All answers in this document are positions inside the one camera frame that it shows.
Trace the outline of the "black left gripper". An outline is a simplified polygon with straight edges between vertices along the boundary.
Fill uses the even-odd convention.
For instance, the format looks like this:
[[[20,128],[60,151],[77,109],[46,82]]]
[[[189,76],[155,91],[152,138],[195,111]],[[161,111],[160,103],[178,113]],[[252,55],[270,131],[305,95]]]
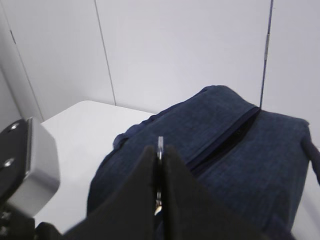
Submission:
[[[47,222],[36,224],[9,206],[9,198],[25,177],[27,160],[28,119],[9,124],[0,133],[0,238],[2,240],[60,240],[61,233]]]

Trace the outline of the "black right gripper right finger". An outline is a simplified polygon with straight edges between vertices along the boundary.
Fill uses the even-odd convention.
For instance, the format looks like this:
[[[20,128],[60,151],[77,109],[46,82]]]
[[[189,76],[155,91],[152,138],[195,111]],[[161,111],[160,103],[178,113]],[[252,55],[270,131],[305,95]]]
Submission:
[[[263,230],[216,201],[191,174],[172,145],[161,164],[163,236],[166,240],[293,240],[276,217]]]

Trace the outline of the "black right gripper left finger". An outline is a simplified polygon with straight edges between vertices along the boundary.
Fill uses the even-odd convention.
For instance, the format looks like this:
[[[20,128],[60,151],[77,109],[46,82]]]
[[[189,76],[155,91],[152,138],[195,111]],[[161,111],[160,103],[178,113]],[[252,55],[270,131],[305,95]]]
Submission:
[[[155,237],[156,151],[146,146],[123,185],[85,220],[64,234],[65,240],[152,240]]]

